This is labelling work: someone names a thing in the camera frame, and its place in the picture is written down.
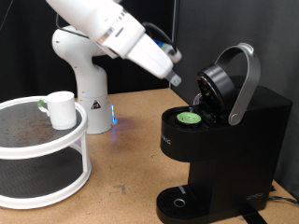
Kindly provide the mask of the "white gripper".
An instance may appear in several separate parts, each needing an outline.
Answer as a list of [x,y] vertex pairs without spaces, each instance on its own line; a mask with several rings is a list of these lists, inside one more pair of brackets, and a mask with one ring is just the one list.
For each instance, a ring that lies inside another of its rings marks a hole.
[[144,68],[159,79],[167,77],[177,87],[181,78],[172,71],[173,63],[163,50],[146,34],[129,51],[126,58]]

